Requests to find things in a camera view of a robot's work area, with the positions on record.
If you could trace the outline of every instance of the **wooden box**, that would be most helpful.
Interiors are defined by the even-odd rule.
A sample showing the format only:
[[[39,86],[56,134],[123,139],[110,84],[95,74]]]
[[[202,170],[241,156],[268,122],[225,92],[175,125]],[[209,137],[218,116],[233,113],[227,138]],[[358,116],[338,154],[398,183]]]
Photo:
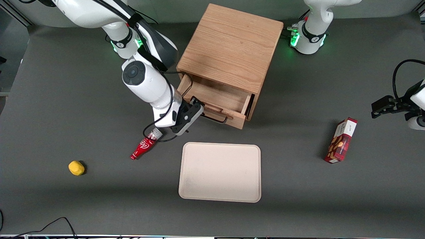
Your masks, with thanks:
[[[177,70],[190,74],[184,96],[205,103],[205,114],[242,129],[251,120],[283,23],[209,4]],[[180,74],[180,93],[190,85]]]

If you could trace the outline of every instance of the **beige tray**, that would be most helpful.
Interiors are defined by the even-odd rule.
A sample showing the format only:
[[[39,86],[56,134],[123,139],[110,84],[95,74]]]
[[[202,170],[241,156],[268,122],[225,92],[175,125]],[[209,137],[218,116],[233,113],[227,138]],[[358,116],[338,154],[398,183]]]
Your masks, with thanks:
[[[260,148],[186,143],[178,193],[184,199],[258,202],[261,198]]]

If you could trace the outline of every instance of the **gray tabletop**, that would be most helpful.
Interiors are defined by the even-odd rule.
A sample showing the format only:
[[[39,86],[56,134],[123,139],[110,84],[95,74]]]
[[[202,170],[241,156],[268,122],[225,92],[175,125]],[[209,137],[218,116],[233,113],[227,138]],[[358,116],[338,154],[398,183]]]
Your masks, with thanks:
[[[181,55],[196,24],[156,27]],[[66,216],[79,234],[424,238],[425,134],[403,114],[370,116],[370,104],[392,94],[397,63],[425,55],[418,15],[335,20],[329,31],[311,56],[279,41],[243,130],[199,119],[132,161],[152,110],[122,83],[124,60],[104,32],[30,29],[0,116],[2,233]],[[421,65],[403,66],[400,94],[424,75]],[[176,75],[170,81],[179,84]],[[322,158],[347,117],[359,121],[356,132],[345,161],[330,165]],[[258,145],[261,200],[180,198],[187,142]],[[72,160],[85,161],[88,173],[73,176]],[[64,222],[45,232],[70,233]]]

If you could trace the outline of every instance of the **yellow object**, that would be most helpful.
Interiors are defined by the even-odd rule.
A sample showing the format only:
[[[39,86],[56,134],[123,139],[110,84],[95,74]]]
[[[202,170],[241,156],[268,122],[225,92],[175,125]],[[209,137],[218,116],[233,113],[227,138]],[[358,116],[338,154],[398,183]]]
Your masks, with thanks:
[[[76,176],[80,176],[85,171],[84,166],[80,162],[78,162],[78,161],[72,161],[68,165],[68,168],[69,168],[69,171],[71,171],[71,173],[73,175],[76,175]]]

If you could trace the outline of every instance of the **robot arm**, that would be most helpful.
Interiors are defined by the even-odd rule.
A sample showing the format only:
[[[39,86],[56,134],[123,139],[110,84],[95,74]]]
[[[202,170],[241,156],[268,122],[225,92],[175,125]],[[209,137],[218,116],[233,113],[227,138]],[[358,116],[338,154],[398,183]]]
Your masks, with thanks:
[[[185,102],[162,73],[177,60],[175,44],[127,6],[127,0],[53,2],[75,24],[102,27],[107,32],[117,53],[127,59],[122,65],[124,84],[150,103],[156,127],[171,127],[173,133],[182,135],[203,113],[201,102]]]
[[[331,8],[350,6],[362,0],[304,0],[310,8],[308,20],[301,20],[292,25],[296,31],[291,46],[302,54],[313,54],[323,45],[326,30],[334,19]]]
[[[404,116],[409,128],[425,130],[425,80],[421,80],[410,87],[406,94],[398,97],[395,77],[398,69],[406,62],[416,62],[425,65],[424,61],[408,59],[400,62],[393,73],[394,97],[387,95],[372,103],[372,118],[375,119],[383,114],[395,114],[407,112]]]

